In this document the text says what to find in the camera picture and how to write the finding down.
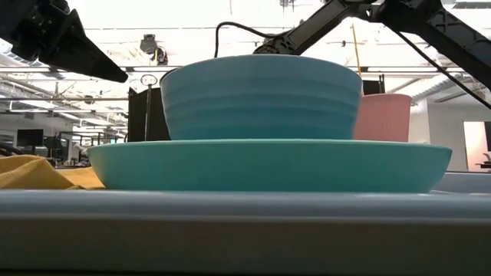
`pink cup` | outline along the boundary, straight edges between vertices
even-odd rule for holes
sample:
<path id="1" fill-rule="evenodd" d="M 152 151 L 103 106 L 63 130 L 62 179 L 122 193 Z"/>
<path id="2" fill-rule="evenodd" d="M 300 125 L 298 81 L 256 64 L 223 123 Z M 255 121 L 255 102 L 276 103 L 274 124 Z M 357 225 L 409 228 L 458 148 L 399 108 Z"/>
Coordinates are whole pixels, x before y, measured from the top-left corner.
<path id="1" fill-rule="evenodd" d="M 407 142 L 411 101 L 403 94 L 363 96 L 353 139 Z"/>

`yellow cloth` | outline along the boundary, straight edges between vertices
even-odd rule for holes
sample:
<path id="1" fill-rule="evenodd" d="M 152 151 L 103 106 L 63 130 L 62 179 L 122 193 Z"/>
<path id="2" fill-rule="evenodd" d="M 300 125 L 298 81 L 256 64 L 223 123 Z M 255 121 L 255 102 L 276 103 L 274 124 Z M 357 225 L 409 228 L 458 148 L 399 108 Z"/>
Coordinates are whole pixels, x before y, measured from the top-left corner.
<path id="1" fill-rule="evenodd" d="M 43 157 L 0 158 L 0 189 L 103 189 L 92 168 L 55 170 Z"/>

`stacked dishes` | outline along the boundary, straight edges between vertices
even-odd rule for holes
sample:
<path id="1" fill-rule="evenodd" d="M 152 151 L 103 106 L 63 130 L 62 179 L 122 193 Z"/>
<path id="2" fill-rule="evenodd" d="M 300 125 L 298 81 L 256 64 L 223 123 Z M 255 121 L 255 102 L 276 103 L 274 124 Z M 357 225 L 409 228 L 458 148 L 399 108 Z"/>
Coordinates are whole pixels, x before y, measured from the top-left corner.
<path id="1" fill-rule="evenodd" d="M 173 141 L 89 149 L 109 189 L 428 192 L 451 150 L 354 141 L 362 81 L 307 57 L 223 57 L 160 84 Z"/>

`teal plate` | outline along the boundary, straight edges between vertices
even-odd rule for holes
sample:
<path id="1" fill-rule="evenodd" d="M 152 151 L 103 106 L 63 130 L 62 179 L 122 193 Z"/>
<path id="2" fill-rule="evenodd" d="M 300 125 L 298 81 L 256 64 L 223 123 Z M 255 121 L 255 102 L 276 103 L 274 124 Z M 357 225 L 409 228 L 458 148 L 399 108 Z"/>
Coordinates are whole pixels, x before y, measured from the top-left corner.
<path id="1" fill-rule="evenodd" d="M 451 149 L 355 140 L 187 140 L 92 147 L 108 189 L 429 192 Z"/>

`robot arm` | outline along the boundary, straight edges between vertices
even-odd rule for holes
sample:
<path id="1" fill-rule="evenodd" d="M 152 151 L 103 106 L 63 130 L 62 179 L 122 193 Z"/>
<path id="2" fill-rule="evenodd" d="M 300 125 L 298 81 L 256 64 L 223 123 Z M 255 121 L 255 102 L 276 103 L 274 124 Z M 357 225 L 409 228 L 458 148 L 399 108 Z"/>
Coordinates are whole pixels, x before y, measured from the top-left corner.
<path id="1" fill-rule="evenodd" d="M 12 52 L 66 71 L 125 82 L 128 78 L 87 38 L 65 0 L 0 0 L 0 38 Z"/>
<path id="2" fill-rule="evenodd" d="M 461 22 L 440 0 L 375 1 L 327 0 L 307 21 L 290 32 L 269 40 L 255 54 L 300 55 L 348 17 L 386 25 L 395 32 L 419 35 L 441 54 L 491 88 L 491 41 Z"/>

